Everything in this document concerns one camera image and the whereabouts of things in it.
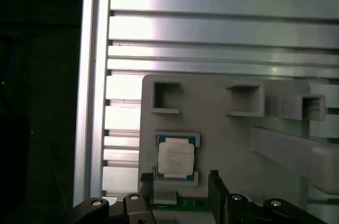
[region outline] bolt head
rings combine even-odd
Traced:
[[[234,200],[241,200],[241,199],[242,199],[242,196],[240,196],[240,195],[233,195],[232,198],[233,198]]]
[[[271,201],[271,205],[273,205],[274,207],[280,207],[281,203],[277,200],[273,200],[273,201]]]

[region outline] gray plastic block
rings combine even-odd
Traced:
[[[239,117],[263,117],[265,89],[261,83],[243,82],[227,88],[230,98],[227,115]]]
[[[252,150],[305,176],[317,189],[339,194],[339,146],[252,128]]]
[[[180,85],[176,95],[180,98],[175,98],[180,115],[152,112],[154,82],[176,82]],[[208,174],[211,169],[217,169],[232,192],[263,194],[265,198],[282,198],[302,206],[307,179],[251,151],[251,128],[252,124],[258,124],[299,135],[301,131],[308,131],[308,126],[304,125],[308,121],[225,115],[231,103],[227,88],[236,84],[263,85],[265,102],[267,96],[309,93],[309,85],[297,80],[181,73],[147,75],[142,82],[139,175],[157,169],[156,131],[194,131],[201,135],[200,147],[194,153],[194,171],[199,172],[199,182],[194,186],[187,186],[184,181],[172,183],[171,190],[179,196],[206,197]],[[154,184],[159,190],[168,187],[166,181],[159,179]]]
[[[180,99],[181,88],[179,82],[153,82],[152,112],[164,114],[179,114]]]
[[[325,97],[318,94],[293,94],[280,97],[280,118],[294,120],[325,120]]]
[[[176,191],[154,191],[153,202],[176,205]]]
[[[326,194],[339,194],[339,145],[321,144],[312,147],[311,184]]]

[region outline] metal bar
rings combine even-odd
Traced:
[[[105,111],[105,129],[107,130],[140,130],[140,105],[107,106]]]
[[[109,32],[113,40],[326,49],[339,48],[338,35],[330,24],[146,16],[113,16]]]
[[[111,10],[338,19],[337,0],[111,0]]]
[[[339,69],[232,62],[109,59],[108,69],[339,78]]]
[[[102,189],[110,194],[137,192],[138,180],[137,167],[104,167]]]
[[[93,76],[96,43],[97,0],[83,1],[77,127],[74,165],[74,196],[76,206],[90,196],[90,164],[93,108]]]
[[[102,162],[104,143],[104,117],[108,56],[108,18],[109,0],[99,0],[99,18],[97,26],[94,113],[92,137],[91,189],[90,197],[101,197],[102,193]]]
[[[339,56],[311,50],[282,50],[234,46],[198,46],[168,43],[167,46],[132,46],[119,44],[108,47],[110,58],[170,59],[190,61],[250,62],[258,64],[311,65],[337,67]]]

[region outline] dark background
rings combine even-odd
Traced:
[[[30,119],[31,137],[25,203],[0,222],[50,223],[72,207],[82,0],[0,1],[1,32],[45,30],[16,45],[5,84]]]

